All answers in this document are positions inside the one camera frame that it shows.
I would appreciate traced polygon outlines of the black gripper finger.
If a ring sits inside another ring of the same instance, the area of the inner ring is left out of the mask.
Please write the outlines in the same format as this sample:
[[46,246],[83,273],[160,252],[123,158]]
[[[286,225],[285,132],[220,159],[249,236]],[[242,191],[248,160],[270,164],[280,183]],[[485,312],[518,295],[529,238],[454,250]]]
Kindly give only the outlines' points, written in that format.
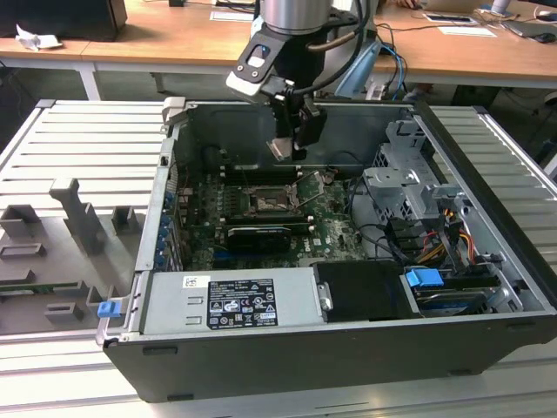
[[287,89],[272,100],[272,113],[275,120],[277,138],[295,138],[294,116],[290,109],[292,91]]
[[299,127],[293,138],[293,160],[304,160],[306,148],[319,142],[327,121],[327,112],[312,100],[306,100],[299,111]]

